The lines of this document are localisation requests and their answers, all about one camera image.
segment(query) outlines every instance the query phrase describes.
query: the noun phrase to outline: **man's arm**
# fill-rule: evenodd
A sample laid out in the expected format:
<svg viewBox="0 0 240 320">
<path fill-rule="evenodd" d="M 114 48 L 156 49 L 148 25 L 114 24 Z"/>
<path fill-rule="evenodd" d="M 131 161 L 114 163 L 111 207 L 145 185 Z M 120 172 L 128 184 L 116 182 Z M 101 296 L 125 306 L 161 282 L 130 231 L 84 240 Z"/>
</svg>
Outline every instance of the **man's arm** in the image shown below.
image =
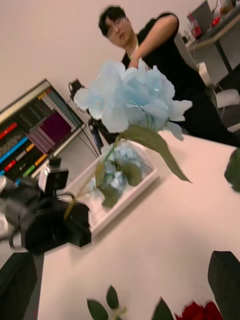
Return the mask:
<svg viewBox="0 0 240 320">
<path fill-rule="evenodd" d="M 144 58 L 153 50 L 164 44 L 176 32 L 178 25 L 178 18 L 173 14 L 158 19 L 149 31 L 145 40 L 134 52 L 129 67 L 137 68 L 139 59 Z"/>
</svg>

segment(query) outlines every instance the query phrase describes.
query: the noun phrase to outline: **black hair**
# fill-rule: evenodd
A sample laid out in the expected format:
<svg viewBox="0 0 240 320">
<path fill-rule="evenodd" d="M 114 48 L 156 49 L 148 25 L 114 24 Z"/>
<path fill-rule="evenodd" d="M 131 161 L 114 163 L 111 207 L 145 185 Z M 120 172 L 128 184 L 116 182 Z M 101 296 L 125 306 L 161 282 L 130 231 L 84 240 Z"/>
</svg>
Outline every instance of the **black hair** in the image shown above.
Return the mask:
<svg viewBox="0 0 240 320">
<path fill-rule="evenodd" d="M 108 26 L 106 25 L 106 19 L 109 18 L 112 21 L 116 21 L 119 18 L 126 18 L 126 13 L 119 5 L 108 6 L 99 17 L 98 26 L 101 33 L 108 36 Z"/>
</svg>

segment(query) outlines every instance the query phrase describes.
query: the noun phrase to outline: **red rose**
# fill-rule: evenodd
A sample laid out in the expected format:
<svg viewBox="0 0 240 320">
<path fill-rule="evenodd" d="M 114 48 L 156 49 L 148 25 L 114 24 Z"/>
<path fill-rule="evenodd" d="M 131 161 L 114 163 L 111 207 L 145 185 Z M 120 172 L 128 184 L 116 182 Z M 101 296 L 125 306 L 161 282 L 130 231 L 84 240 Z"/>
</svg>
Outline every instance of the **red rose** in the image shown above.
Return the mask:
<svg viewBox="0 0 240 320">
<path fill-rule="evenodd" d="M 176 315 L 176 320 L 223 320 L 215 304 L 210 301 L 205 307 L 192 302 L 185 307 L 182 316 Z"/>
</svg>

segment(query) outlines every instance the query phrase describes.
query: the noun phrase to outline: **man's hand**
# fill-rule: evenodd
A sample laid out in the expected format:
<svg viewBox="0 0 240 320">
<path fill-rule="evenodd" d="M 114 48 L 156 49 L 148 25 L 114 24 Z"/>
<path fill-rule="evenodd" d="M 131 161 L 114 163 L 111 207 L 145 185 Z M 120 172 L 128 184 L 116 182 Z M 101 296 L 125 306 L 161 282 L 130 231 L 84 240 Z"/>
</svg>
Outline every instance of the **man's hand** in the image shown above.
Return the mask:
<svg viewBox="0 0 240 320">
<path fill-rule="evenodd" d="M 139 68 L 139 59 L 133 55 L 128 65 L 128 68 Z"/>
</svg>

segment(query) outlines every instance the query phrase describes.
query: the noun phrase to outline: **glasses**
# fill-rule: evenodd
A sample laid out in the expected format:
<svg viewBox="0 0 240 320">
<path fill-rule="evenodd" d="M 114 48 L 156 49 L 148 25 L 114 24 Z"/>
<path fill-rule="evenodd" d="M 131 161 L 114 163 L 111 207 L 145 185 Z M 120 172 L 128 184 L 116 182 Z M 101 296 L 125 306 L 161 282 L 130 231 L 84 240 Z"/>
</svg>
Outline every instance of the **glasses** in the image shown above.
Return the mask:
<svg viewBox="0 0 240 320">
<path fill-rule="evenodd" d="M 125 17 L 118 18 L 112 22 L 111 27 L 107 31 L 107 37 L 110 38 L 117 34 L 118 28 L 121 27 L 127 19 Z"/>
</svg>

